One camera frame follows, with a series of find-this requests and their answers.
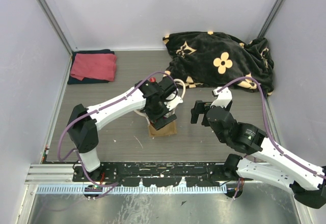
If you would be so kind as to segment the brown canvas bag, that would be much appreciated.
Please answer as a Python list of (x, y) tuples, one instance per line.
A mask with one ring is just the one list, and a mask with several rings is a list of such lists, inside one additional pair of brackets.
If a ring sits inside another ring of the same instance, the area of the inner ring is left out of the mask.
[(164, 77), (160, 82), (150, 82), (148, 80), (140, 86), (140, 91), (143, 93), (144, 98), (146, 99), (146, 104), (144, 108), (136, 109), (134, 112), (146, 119), (149, 135), (151, 137), (170, 136), (176, 134), (176, 120), (160, 130), (155, 130), (150, 124), (150, 121), (146, 115), (146, 107), (163, 104), (166, 98), (173, 92), (178, 92), (179, 95), (182, 94), (184, 97), (185, 90), (185, 83), (182, 80), (171, 80), (168, 77)]

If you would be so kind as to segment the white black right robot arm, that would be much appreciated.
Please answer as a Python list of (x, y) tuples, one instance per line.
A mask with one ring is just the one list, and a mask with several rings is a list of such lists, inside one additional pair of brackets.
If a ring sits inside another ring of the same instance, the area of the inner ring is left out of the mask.
[(191, 123), (203, 115), (202, 125), (210, 127), (230, 154), (223, 173), (229, 180), (248, 178), (291, 193), (301, 204), (319, 209), (325, 205), (325, 167), (317, 166), (286, 150), (258, 127), (236, 121), (230, 106), (197, 100)]

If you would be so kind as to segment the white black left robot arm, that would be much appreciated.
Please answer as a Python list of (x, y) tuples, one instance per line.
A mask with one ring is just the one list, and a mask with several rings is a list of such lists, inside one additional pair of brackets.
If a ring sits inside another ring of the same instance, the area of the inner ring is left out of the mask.
[(123, 94), (103, 103), (74, 107), (65, 133), (75, 144), (84, 176), (97, 181), (102, 175), (97, 154), (98, 132), (112, 121), (135, 112), (145, 118), (149, 131), (161, 131), (175, 126), (176, 107), (183, 102), (185, 84), (165, 76), (160, 82), (153, 77), (141, 80)]

